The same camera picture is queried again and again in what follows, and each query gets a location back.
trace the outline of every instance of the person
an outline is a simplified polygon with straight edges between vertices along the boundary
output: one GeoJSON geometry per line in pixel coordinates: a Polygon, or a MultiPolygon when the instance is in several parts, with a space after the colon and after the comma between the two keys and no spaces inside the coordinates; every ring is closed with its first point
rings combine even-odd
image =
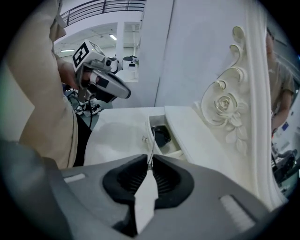
{"type": "Polygon", "coordinates": [[[63,95],[61,83],[74,89],[77,85],[72,64],[53,50],[54,41],[66,34],[60,8],[60,0],[44,1],[17,32],[6,61],[35,107],[20,143],[34,148],[42,157],[54,159],[61,169],[83,165],[91,130],[63,95]]]}
{"type": "Polygon", "coordinates": [[[277,61],[274,54],[274,36],[267,28],[267,61],[270,80],[272,131],[287,119],[294,94],[293,75],[290,70],[277,61]]]}

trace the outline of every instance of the white table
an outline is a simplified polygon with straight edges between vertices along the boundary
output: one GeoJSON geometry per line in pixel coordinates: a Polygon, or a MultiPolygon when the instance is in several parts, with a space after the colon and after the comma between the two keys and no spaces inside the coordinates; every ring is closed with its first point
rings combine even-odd
{"type": "Polygon", "coordinates": [[[84,165],[94,165],[135,154],[149,154],[147,137],[149,116],[164,115],[163,107],[105,109],[88,140],[84,165]]]}

